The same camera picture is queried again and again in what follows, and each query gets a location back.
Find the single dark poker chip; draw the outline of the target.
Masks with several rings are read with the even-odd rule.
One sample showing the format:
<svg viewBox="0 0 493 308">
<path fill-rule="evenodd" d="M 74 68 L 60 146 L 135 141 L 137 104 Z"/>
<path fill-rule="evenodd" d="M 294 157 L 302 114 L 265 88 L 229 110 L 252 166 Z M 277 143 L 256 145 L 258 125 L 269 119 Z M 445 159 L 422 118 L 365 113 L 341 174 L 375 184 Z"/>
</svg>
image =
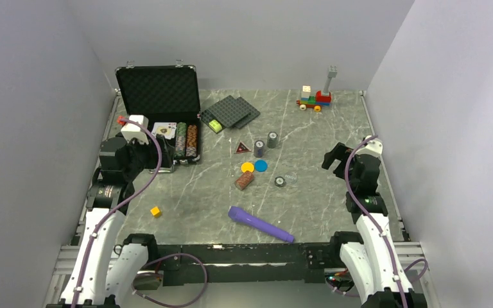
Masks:
<svg viewBox="0 0 493 308">
<path fill-rule="evenodd" d="M 277 176 L 274 179 L 274 185 L 277 187 L 284 187 L 286 185 L 286 180 L 282 176 Z"/>
</svg>

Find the red tan poker chip stack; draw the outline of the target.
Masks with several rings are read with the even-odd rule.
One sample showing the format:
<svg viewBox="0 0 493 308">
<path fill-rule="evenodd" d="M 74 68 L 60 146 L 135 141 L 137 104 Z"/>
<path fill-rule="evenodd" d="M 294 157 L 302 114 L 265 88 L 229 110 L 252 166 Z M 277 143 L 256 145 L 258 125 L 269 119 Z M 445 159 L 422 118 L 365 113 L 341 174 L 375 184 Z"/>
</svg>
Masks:
<svg viewBox="0 0 493 308">
<path fill-rule="evenodd" d="M 234 185 L 240 191 L 246 189 L 254 180 L 254 174 L 251 171 L 245 171 L 240 177 L 236 179 Z"/>
</svg>

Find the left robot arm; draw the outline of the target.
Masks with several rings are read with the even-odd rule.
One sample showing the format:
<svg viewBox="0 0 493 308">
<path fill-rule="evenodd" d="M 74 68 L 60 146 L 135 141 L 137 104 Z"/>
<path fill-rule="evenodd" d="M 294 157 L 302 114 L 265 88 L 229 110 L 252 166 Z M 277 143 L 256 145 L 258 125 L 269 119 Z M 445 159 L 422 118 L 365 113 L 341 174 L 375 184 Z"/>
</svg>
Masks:
<svg viewBox="0 0 493 308">
<path fill-rule="evenodd" d="M 64 290 L 50 307 L 120 307 L 140 268 L 148 270 L 158 263 L 156 239 L 148 234 L 128 236 L 117 261 L 111 258 L 128 205 L 142 192 L 133 181 L 144 169 L 157 171 L 168 162 L 162 137 L 143 142 L 119 134 L 101 143 L 78 255 Z"/>
</svg>

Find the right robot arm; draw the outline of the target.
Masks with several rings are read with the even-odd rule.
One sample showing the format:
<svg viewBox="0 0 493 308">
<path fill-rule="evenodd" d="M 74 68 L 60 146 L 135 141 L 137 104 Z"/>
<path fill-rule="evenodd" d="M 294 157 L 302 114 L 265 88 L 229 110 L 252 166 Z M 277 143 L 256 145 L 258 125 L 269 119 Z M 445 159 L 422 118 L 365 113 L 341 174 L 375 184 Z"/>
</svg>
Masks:
<svg viewBox="0 0 493 308">
<path fill-rule="evenodd" d="M 337 232 L 328 250 L 335 266 L 345 266 L 362 307 L 427 307 L 399 262 L 384 200 L 377 192 L 382 142 L 365 137 L 355 148 L 338 143 L 324 155 L 323 169 L 339 161 L 333 173 L 346 186 L 346 206 L 356 232 Z"/>
</svg>

